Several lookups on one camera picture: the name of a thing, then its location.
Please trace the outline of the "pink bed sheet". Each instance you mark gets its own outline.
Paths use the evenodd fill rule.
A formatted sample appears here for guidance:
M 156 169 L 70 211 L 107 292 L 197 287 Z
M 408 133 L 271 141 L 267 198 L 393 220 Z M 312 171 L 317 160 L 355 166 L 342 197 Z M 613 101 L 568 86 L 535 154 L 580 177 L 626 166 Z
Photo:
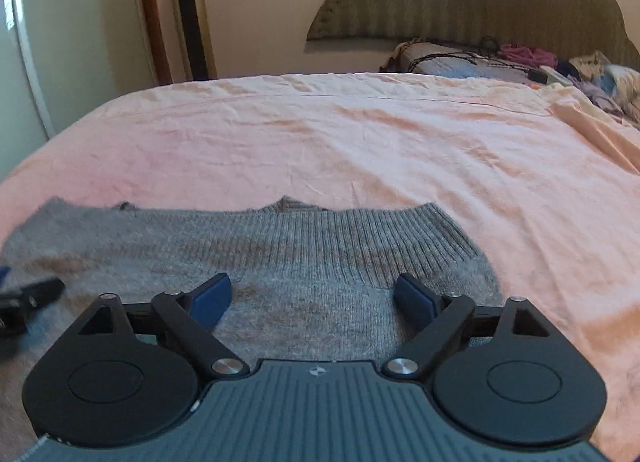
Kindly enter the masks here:
M 639 133 L 577 89 L 344 74 L 174 84 L 108 102 L 1 185 L 9 233 L 53 196 L 245 209 L 434 202 L 608 387 L 596 442 L 639 452 Z

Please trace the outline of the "brown wooden door frame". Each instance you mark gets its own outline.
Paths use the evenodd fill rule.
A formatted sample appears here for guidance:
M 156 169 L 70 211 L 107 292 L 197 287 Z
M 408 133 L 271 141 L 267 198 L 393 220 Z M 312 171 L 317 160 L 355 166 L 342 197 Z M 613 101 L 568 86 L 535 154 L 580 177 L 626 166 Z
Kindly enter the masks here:
M 172 83 L 170 66 L 164 45 L 162 26 L 160 25 L 160 11 L 157 0 L 141 0 L 142 14 L 144 18 L 146 39 L 153 62 L 157 82 L 162 86 Z

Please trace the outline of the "gold tower air conditioner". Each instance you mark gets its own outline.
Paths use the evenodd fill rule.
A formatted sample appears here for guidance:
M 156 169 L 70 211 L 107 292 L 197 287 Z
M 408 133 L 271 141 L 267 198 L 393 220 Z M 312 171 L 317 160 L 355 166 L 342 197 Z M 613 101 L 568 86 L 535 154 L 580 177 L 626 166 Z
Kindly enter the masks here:
M 217 77 L 205 0 L 172 0 L 186 77 L 208 81 Z

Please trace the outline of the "white glossy wardrobe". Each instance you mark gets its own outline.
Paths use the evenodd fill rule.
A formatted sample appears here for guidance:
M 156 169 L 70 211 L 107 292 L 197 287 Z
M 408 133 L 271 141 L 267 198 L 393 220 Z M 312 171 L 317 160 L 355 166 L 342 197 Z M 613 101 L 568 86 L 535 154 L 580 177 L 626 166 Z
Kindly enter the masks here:
M 156 83 L 140 0 L 1 0 L 1 174 Z

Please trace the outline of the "pile of clothes on bed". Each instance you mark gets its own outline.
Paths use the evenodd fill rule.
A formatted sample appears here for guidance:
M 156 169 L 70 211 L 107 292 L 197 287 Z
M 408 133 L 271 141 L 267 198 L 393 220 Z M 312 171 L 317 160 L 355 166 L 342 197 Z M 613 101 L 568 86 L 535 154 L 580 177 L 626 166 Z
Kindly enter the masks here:
M 562 60 L 554 53 L 485 37 L 477 47 L 414 38 L 394 49 L 381 70 L 447 78 L 489 78 L 539 88 L 575 87 L 622 125 L 639 127 L 639 71 L 603 52 Z

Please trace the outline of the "grey and navy knit sweater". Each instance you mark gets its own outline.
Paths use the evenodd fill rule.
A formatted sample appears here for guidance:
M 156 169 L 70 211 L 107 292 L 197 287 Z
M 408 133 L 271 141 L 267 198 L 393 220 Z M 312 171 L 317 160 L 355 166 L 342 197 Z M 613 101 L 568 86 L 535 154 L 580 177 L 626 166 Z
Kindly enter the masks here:
M 6 289 L 48 277 L 62 296 L 26 335 L 1 345 L 1 456 L 35 440 L 21 391 L 29 370 L 105 292 L 126 303 L 191 291 L 228 274 L 230 309 L 215 336 L 247 362 L 262 358 L 383 361 L 409 336 L 392 289 L 410 273 L 433 292 L 497 306 L 484 253 L 437 205 L 329 211 L 289 199 L 249 211 L 154 211 L 50 200 L 4 243 Z

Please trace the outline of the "olive upholstered headboard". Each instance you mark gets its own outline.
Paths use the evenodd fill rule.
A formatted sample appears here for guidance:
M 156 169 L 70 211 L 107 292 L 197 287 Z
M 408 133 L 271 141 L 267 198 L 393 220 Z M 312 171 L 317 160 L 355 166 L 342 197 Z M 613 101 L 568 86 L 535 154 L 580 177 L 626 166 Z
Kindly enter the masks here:
M 616 0 L 324 0 L 307 38 L 423 38 L 465 46 L 490 38 L 562 60 L 600 51 L 616 64 L 639 65 Z

